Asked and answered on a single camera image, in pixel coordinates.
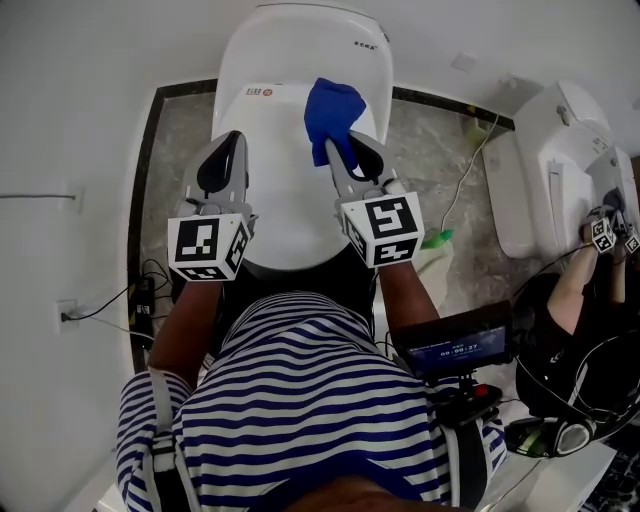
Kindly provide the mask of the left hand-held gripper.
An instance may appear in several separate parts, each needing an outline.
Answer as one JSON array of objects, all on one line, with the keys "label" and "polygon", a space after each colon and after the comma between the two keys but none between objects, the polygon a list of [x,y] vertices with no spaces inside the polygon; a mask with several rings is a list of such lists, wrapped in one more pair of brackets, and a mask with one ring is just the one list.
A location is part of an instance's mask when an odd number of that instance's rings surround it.
[{"label": "left hand-held gripper", "polygon": [[168,264],[190,282],[233,281],[258,219],[244,203],[249,181],[244,134],[232,130],[218,136],[197,154],[194,164],[202,198],[221,192],[226,201],[186,202],[183,214],[168,220]]}]

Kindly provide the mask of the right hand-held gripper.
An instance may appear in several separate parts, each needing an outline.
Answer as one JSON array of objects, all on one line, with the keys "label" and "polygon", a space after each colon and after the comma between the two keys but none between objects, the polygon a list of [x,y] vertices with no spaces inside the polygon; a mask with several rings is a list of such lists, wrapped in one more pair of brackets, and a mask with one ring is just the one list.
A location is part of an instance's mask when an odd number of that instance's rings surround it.
[{"label": "right hand-held gripper", "polygon": [[370,269],[411,261],[425,234],[417,193],[397,179],[384,144],[350,132],[348,149],[346,168],[334,141],[325,142],[343,233]]}]

